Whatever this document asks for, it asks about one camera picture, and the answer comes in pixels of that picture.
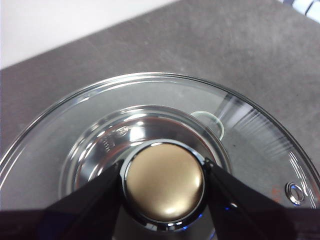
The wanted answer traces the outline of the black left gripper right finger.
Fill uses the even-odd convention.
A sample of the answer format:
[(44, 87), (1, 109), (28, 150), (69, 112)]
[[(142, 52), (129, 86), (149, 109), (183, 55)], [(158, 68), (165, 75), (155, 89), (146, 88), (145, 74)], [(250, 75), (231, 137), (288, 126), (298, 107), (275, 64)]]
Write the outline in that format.
[(320, 211), (288, 208), (204, 161), (207, 205), (219, 240), (318, 240)]

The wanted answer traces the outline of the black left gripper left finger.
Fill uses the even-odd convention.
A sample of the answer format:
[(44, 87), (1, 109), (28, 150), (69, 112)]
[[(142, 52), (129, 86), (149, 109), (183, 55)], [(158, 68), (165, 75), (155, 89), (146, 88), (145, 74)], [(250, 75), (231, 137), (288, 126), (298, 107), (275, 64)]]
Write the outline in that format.
[(78, 190), (42, 209), (0, 213), (2, 240), (112, 239), (122, 204), (120, 171), (112, 164)]

